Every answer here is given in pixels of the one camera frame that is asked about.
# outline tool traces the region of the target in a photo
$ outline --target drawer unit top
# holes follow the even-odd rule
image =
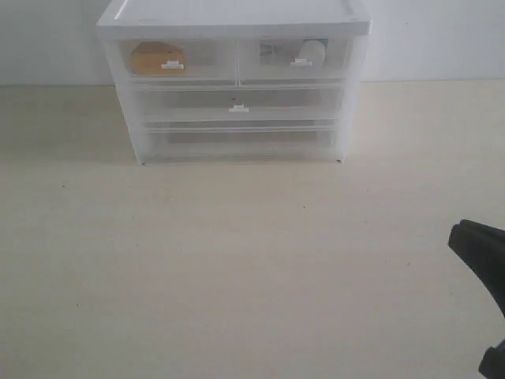
[[[371,20],[359,0],[112,0],[105,39],[362,36]]]

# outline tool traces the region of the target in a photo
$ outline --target plastic drawer unit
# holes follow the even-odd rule
[[[98,23],[140,163],[342,161],[370,26],[359,0],[113,0]]]

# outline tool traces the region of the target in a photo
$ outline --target white container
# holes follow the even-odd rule
[[[99,33],[140,163],[345,157],[370,18],[359,0],[286,4],[113,0]],[[145,41],[182,52],[162,64],[184,69],[135,74],[131,54]]]

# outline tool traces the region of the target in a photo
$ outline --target drawer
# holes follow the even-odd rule
[[[135,91],[142,122],[317,120],[337,117],[341,88],[215,92]]]
[[[233,40],[118,41],[122,79],[139,84],[236,85]]]
[[[327,130],[292,130],[286,122],[273,121],[204,124],[184,123],[154,131],[130,130],[138,160],[146,163],[205,156],[336,157],[337,132],[333,121],[327,122]]]
[[[241,85],[336,83],[346,75],[353,38],[251,39],[238,44]]]

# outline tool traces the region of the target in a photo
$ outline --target drawer handle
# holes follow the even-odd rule
[[[244,104],[234,105],[233,108],[228,110],[230,113],[249,113],[249,108],[246,108]]]
[[[308,61],[307,58],[295,58],[290,65],[291,67],[312,67],[312,62]]]
[[[161,65],[162,69],[184,69],[184,65],[179,61],[168,61]]]

